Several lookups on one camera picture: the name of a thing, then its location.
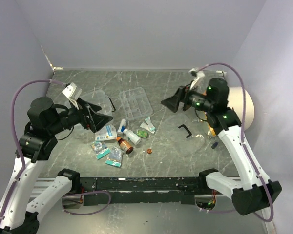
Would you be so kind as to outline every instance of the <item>clear plastic container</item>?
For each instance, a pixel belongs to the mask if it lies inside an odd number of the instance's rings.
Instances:
[[[143,88],[130,89],[119,93],[127,120],[148,117],[153,113]]]
[[[94,92],[88,93],[88,94],[84,94],[82,96],[80,96],[80,98],[84,101],[90,102],[94,105],[98,105],[101,106],[101,110],[98,111],[98,113],[100,114],[104,114],[104,115],[108,115],[108,116],[113,116],[112,115],[112,103],[110,102],[109,98],[107,95],[105,95],[105,92],[101,89],[96,90]],[[67,106],[68,108],[70,108],[70,103],[69,101],[65,102],[65,106]],[[75,132],[77,131],[86,131],[80,124],[75,125]]]

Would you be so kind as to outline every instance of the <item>gray tabletop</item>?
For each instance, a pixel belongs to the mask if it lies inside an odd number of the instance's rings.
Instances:
[[[216,72],[206,71],[205,80],[199,89],[203,90],[210,78],[219,76]],[[187,72],[116,72],[116,71],[57,71],[53,79],[63,82],[74,82],[82,88],[83,94],[102,89],[116,107],[113,113],[113,125],[118,128],[121,119],[125,117],[121,106],[119,93],[129,89],[142,87],[153,108],[150,116],[157,128],[155,134],[149,134],[147,139],[134,147],[129,156],[124,155],[121,168],[105,164],[105,160],[96,160],[90,147],[95,140],[91,131],[84,133],[73,132],[66,140],[59,141],[53,150],[47,166],[40,177],[56,177],[62,168],[69,168],[80,172],[82,177],[114,176],[114,177],[151,177],[151,176],[198,176],[200,171],[216,168],[226,176],[238,176],[236,167],[224,144],[218,137],[205,138],[205,143],[199,145],[195,152],[186,154],[180,152],[184,144],[183,138],[178,144],[167,140],[167,128],[164,127],[167,118],[176,115],[160,104],[161,100],[173,95],[180,85],[186,85],[192,77]],[[64,104],[66,97],[62,94],[62,87],[51,84],[47,96],[54,103]],[[200,123],[194,110],[189,109],[185,114],[193,124]],[[128,129],[139,129],[143,118],[129,121]],[[57,135],[62,138],[69,133],[68,130]],[[215,149],[211,145],[218,142]],[[116,141],[106,141],[108,146],[117,146]]]

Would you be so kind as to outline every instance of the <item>black u-shaped handle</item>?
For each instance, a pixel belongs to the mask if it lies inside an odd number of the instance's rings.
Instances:
[[[108,99],[110,100],[110,102],[111,102],[111,104],[112,104],[112,106],[113,106],[113,108],[114,108],[114,110],[113,110],[112,112],[115,112],[115,111],[116,111],[116,108],[115,108],[115,106],[114,106],[114,103],[112,102],[112,99],[111,99],[110,97],[108,97]]]
[[[192,136],[192,132],[189,130],[189,128],[186,127],[186,125],[181,124],[178,128],[182,128],[182,127],[189,133],[189,135],[187,135],[186,138]]]

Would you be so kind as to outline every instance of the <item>white wall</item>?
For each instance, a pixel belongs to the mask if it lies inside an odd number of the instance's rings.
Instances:
[[[255,105],[247,137],[283,188],[275,202],[278,233],[293,234],[293,0],[266,2],[233,64]]]
[[[47,79],[52,70],[14,0],[0,0],[0,200],[11,177],[15,150],[10,130],[10,102],[17,88],[35,79]],[[15,107],[21,136],[28,122],[30,102],[45,95],[47,85],[34,84],[22,92]]]
[[[232,62],[265,0],[17,0],[55,66]]]

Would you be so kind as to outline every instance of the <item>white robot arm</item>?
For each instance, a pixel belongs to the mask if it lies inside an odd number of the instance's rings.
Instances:
[[[16,152],[13,173],[0,202],[0,233],[36,233],[39,222],[62,196],[81,191],[79,173],[63,169],[52,186],[28,203],[35,182],[57,144],[55,134],[76,124],[95,133],[112,120],[111,116],[97,113],[100,106],[80,99],[80,93],[81,89],[73,83],[63,90],[72,103],[70,109],[54,104],[48,97],[37,98],[31,103],[27,113],[30,122],[19,140],[26,167],[15,179],[22,168],[21,157]]]
[[[206,95],[195,91],[197,81],[203,77],[199,74],[201,70],[190,70],[195,79],[186,86],[180,86],[173,96],[162,100],[161,103],[173,112],[177,112],[180,102],[184,104],[183,111],[190,107],[204,111],[207,123],[228,149],[241,182],[222,175],[216,169],[208,169],[200,172],[199,187],[205,186],[224,194],[232,200],[235,209],[241,215],[266,208],[280,194],[281,185],[278,181],[272,182],[259,165],[242,132],[239,117],[234,110],[227,107],[227,82],[222,78],[213,78],[209,81]]]

